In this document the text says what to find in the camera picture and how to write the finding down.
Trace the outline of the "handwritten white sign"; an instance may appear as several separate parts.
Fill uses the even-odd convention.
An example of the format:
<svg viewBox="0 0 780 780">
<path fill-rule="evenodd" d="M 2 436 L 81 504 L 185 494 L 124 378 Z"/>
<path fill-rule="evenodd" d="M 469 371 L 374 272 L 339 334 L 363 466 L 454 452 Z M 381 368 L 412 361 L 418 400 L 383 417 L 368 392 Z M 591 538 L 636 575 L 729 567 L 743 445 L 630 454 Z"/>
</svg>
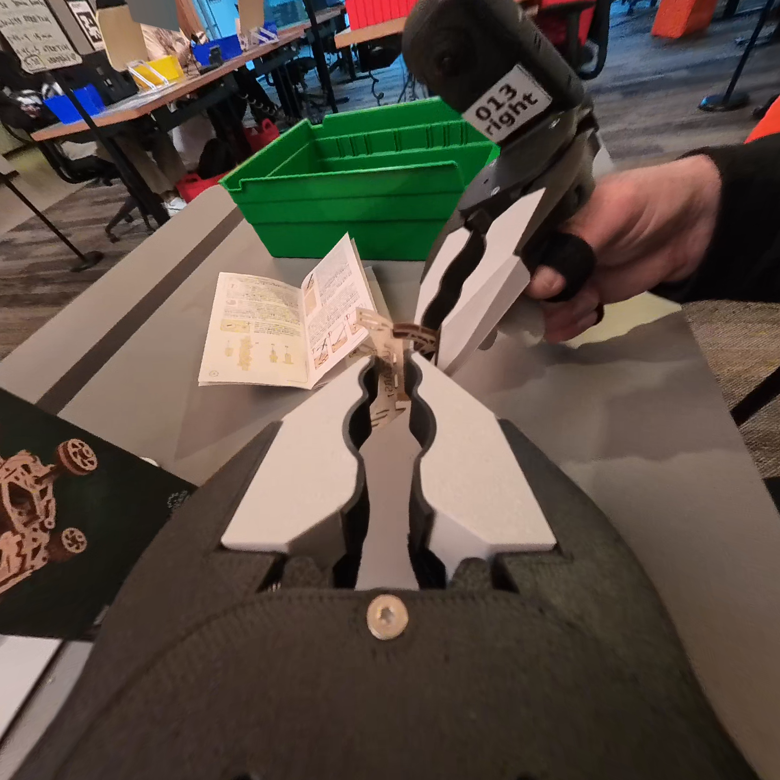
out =
<svg viewBox="0 0 780 780">
<path fill-rule="evenodd" d="M 44 1 L 1 1 L 1 34 L 31 75 L 83 63 Z"/>
</svg>

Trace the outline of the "dark brown wooden model part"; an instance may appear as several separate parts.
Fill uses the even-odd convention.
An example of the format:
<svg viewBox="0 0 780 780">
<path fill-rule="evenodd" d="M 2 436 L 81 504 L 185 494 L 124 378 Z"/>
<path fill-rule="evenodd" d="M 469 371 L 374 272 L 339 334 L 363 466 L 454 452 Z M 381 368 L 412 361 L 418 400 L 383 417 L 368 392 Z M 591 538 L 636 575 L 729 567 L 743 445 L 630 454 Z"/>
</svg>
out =
<svg viewBox="0 0 780 780">
<path fill-rule="evenodd" d="M 438 351 L 440 334 L 429 327 L 403 322 L 392 325 L 392 337 L 401 341 L 408 349 L 431 356 Z"/>
</svg>

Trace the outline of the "black stanchion pole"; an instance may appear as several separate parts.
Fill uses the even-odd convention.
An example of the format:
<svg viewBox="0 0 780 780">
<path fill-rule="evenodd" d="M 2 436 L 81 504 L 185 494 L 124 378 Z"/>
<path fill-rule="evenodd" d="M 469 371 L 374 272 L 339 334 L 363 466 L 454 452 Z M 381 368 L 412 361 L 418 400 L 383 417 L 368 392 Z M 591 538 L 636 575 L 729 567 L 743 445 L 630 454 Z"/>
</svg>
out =
<svg viewBox="0 0 780 780">
<path fill-rule="evenodd" d="M 720 93 L 713 93 L 702 98 L 697 107 L 700 112 L 708 114 L 736 112 L 749 105 L 749 94 L 745 91 L 739 91 L 737 89 L 737 84 L 763 33 L 769 17 L 776 6 L 778 6 L 778 2 L 765 2 L 750 37 L 746 39 L 746 42 L 743 45 L 742 53 L 739 56 L 739 60 L 736 63 L 726 88 Z"/>
<path fill-rule="evenodd" d="M 68 268 L 73 274 L 80 274 L 99 265 L 104 260 L 104 253 L 99 250 L 90 250 L 83 252 L 70 238 L 68 238 L 33 202 L 28 198 L 16 184 L 13 177 L 1 171 L 1 183 L 6 190 L 10 191 L 14 197 L 27 208 L 32 215 L 43 224 L 43 226 L 76 258 Z"/>
</svg>

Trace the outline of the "blue plastic bin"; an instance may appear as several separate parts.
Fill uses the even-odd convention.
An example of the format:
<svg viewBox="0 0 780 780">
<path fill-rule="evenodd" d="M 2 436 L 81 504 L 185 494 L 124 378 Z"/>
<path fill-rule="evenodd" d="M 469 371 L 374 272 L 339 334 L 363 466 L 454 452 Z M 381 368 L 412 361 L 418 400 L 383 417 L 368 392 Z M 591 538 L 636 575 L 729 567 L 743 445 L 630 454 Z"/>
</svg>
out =
<svg viewBox="0 0 780 780">
<path fill-rule="evenodd" d="M 53 91 L 46 92 L 43 95 L 43 103 L 46 108 L 63 124 L 73 124 L 82 120 L 80 110 L 76 107 L 77 105 L 80 105 L 84 112 L 93 117 L 100 115 L 106 110 L 106 104 L 102 95 L 92 83 L 76 88 L 73 93 L 74 101 L 66 94 Z"/>
<path fill-rule="evenodd" d="M 190 42 L 193 57 L 201 69 L 218 66 L 231 59 L 238 58 L 242 53 L 242 44 L 237 34 L 220 37 L 202 44 Z"/>
</svg>

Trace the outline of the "light wooden model part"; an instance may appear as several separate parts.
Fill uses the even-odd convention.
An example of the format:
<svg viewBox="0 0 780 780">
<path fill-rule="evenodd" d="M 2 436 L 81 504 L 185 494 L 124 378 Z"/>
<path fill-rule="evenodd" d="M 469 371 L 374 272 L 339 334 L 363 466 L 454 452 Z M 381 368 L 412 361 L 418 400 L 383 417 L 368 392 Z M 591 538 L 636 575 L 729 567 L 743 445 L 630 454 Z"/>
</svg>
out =
<svg viewBox="0 0 780 780">
<path fill-rule="evenodd" d="M 368 331 L 372 345 L 370 350 L 375 355 L 377 395 L 370 405 L 370 419 L 372 428 L 377 430 L 390 424 L 410 407 L 404 385 L 405 343 L 394 336 L 394 324 L 373 310 L 357 308 L 356 324 Z"/>
</svg>

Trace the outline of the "yellow plastic bin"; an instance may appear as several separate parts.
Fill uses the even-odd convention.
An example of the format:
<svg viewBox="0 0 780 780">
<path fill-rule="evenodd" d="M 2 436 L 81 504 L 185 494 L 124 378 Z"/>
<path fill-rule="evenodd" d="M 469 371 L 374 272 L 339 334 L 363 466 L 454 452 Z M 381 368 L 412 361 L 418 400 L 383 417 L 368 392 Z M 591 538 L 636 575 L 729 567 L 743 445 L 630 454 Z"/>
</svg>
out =
<svg viewBox="0 0 780 780">
<path fill-rule="evenodd" d="M 170 54 L 151 61 L 130 63 L 128 72 L 141 92 L 165 89 L 181 82 L 186 75 L 179 59 Z"/>
</svg>

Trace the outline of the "orange foam block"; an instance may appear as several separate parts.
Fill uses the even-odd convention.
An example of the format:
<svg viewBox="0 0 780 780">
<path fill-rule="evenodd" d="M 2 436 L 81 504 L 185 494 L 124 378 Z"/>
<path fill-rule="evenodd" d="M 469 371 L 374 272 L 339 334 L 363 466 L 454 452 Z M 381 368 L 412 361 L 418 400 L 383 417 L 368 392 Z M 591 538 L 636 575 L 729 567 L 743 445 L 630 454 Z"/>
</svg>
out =
<svg viewBox="0 0 780 780">
<path fill-rule="evenodd" d="M 659 1 L 650 35 L 678 40 L 704 32 L 710 26 L 719 1 Z"/>
</svg>

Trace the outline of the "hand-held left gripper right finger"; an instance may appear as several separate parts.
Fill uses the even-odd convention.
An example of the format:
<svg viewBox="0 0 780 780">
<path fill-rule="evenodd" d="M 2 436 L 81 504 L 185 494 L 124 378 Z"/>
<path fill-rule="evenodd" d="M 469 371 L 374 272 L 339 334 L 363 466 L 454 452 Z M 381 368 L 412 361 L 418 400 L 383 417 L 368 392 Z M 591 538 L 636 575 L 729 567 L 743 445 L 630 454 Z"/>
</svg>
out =
<svg viewBox="0 0 780 780">
<path fill-rule="evenodd" d="M 407 354 L 409 430 L 420 452 L 409 496 L 417 578 L 452 578 L 468 559 L 546 553 L 556 539 L 502 421 L 418 353 Z"/>
</svg>

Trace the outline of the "red plastic container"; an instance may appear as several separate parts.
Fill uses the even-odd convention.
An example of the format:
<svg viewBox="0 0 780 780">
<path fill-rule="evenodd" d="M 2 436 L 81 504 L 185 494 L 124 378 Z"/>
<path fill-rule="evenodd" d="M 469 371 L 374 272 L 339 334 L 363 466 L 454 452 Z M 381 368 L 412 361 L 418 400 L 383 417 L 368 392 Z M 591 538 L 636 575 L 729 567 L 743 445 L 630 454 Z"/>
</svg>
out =
<svg viewBox="0 0 780 780">
<path fill-rule="evenodd" d="M 243 127 L 243 134 L 251 154 L 264 149 L 281 135 L 278 126 L 271 119 L 263 119 L 259 125 Z"/>
<path fill-rule="evenodd" d="M 220 175 L 204 179 L 196 172 L 191 172 L 182 177 L 176 183 L 175 188 L 181 199 L 189 204 L 204 191 L 210 189 L 213 186 L 217 186 L 220 181 L 227 175 L 227 173 L 222 173 Z"/>
</svg>

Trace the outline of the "long wooden desk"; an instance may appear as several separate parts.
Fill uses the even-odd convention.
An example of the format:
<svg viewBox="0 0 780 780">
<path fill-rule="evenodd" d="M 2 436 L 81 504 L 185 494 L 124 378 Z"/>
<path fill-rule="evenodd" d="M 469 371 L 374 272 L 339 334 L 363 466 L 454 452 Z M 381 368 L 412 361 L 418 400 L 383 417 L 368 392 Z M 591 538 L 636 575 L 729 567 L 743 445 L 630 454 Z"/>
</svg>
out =
<svg viewBox="0 0 780 780">
<path fill-rule="evenodd" d="M 303 42 L 314 42 L 315 34 L 321 32 L 333 35 L 330 22 L 344 15 L 346 7 L 339 3 L 327 9 L 313 11 L 309 19 L 299 25 L 290 26 L 278 34 L 276 41 L 253 45 L 240 56 L 231 58 L 219 67 L 184 80 L 171 83 L 161 89 L 139 93 L 106 108 L 101 114 L 89 117 L 89 122 L 62 122 L 32 133 L 37 143 L 54 141 L 79 133 L 90 133 L 101 129 L 105 135 L 116 132 L 119 127 L 151 116 L 163 130 L 170 130 L 188 118 L 184 109 L 169 110 L 169 106 L 183 98 L 197 98 L 185 109 L 198 112 L 220 102 L 236 89 L 233 73 L 241 66 L 251 63 L 260 76 L 283 69 L 295 56 L 293 49 Z"/>
</svg>

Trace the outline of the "green plastic bin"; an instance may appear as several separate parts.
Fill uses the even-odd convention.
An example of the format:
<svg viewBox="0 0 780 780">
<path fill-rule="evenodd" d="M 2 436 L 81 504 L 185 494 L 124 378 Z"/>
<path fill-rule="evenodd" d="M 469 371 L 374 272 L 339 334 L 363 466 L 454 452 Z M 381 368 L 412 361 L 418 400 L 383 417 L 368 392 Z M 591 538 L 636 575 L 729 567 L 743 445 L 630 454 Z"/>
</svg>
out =
<svg viewBox="0 0 780 780">
<path fill-rule="evenodd" d="M 276 258 L 424 261 L 498 147 L 439 98 L 297 123 L 220 184 Z"/>
</svg>

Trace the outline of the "red office chair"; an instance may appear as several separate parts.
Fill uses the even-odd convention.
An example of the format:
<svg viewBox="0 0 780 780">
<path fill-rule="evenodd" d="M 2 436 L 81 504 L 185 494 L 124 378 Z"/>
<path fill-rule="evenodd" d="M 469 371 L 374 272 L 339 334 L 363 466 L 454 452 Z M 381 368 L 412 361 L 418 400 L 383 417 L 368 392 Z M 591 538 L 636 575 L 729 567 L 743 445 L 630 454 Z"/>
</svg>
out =
<svg viewBox="0 0 780 780">
<path fill-rule="evenodd" d="M 584 81 L 605 67 L 611 1 L 540 1 L 535 24 Z"/>
</svg>

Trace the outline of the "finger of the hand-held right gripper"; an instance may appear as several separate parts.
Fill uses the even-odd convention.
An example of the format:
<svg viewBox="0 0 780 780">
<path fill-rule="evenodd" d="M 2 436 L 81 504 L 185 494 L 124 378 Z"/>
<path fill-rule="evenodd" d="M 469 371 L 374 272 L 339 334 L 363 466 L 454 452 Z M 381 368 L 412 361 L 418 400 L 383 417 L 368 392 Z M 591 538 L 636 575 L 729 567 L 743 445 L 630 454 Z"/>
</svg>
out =
<svg viewBox="0 0 780 780">
<path fill-rule="evenodd" d="M 436 365 L 454 374 L 483 344 L 530 282 L 518 245 L 545 188 L 522 196 L 477 235 L 475 268 L 459 284 L 439 326 Z"/>
<path fill-rule="evenodd" d="M 445 238 L 421 280 L 414 323 L 441 331 L 446 318 L 466 318 L 469 333 L 478 332 L 488 281 L 483 259 L 486 236 L 478 230 L 455 229 Z"/>
</svg>

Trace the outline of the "red partition panel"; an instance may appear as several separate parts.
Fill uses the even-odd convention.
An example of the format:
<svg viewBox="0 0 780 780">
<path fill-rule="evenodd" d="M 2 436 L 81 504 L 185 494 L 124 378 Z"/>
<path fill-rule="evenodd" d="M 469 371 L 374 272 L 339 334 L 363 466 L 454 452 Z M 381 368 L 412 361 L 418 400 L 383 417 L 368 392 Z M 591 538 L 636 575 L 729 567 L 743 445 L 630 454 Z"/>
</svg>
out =
<svg viewBox="0 0 780 780">
<path fill-rule="evenodd" d="M 344 1 L 351 30 L 405 18 L 416 1 Z"/>
</svg>

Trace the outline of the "black model kit box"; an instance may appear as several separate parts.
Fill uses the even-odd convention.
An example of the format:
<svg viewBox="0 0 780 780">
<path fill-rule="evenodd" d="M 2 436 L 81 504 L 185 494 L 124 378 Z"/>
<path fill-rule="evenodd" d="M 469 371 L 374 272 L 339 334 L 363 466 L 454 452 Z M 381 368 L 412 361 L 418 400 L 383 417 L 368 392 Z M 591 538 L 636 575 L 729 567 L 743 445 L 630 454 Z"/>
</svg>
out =
<svg viewBox="0 0 780 780">
<path fill-rule="evenodd" d="M 1 633 L 86 639 L 197 487 L 1 391 Z"/>
</svg>

